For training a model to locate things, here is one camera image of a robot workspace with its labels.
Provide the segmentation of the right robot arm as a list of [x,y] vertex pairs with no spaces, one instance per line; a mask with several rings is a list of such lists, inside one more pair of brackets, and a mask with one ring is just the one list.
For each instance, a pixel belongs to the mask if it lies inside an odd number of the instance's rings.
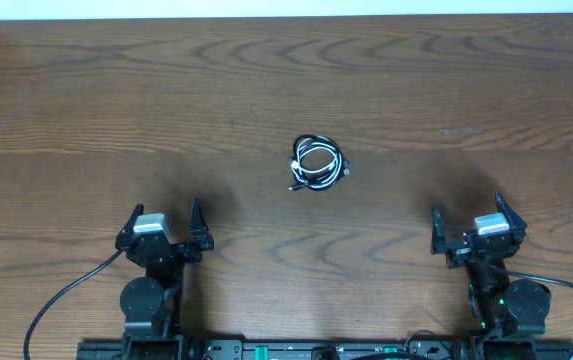
[[431,208],[431,253],[443,254],[448,268],[466,269],[471,311],[482,331],[461,341],[452,351],[456,359],[536,359],[535,337],[545,332],[550,290],[521,278],[509,279],[505,260],[525,239],[527,223],[499,193],[496,211],[474,219],[475,228],[458,241],[447,238],[442,214]]

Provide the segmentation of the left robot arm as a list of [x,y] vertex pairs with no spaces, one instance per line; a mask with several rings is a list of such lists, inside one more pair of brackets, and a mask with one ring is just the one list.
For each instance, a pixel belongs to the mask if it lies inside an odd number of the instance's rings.
[[192,199],[189,232],[191,240],[171,243],[165,215],[146,214],[138,204],[118,233],[115,247],[145,270],[120,295],[125,316],[123,359],[196,360],[204,356],[203,343],[184,334],[180,322],[185,266],[200,262],[204,252],[214,249],[198,198]]

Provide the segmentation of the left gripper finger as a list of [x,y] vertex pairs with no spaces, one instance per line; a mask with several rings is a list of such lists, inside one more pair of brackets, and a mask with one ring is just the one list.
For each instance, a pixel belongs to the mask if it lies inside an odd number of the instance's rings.
[[191,202],[189,231],[196,240],[206,240],[210,234],[197,197],[193,197]]
[[131,243],[132,240],[132,236],[134,234],[134,226],[136,223],[137,218],[142,215],[144,212],[144,205],[143,204],[137,204],[129,219],[127,220],[127,222],[125,223],[125,225],[122,227],[122,229],[118,232],[117,236],[116,236],[116,242],[117,243]]

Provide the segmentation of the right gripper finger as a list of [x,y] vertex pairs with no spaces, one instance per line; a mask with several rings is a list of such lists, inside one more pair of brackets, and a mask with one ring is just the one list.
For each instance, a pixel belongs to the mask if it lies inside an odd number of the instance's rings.
[[495,192],[494,198],[495,206],[506,218],[510,230],[524,232],[527,223],[508,205],[503,195],[500,192]]
[[432,246],[444,246],[446,244],[446,233],[443,226],[442,216],[436,205],[431,206],[432,215]]

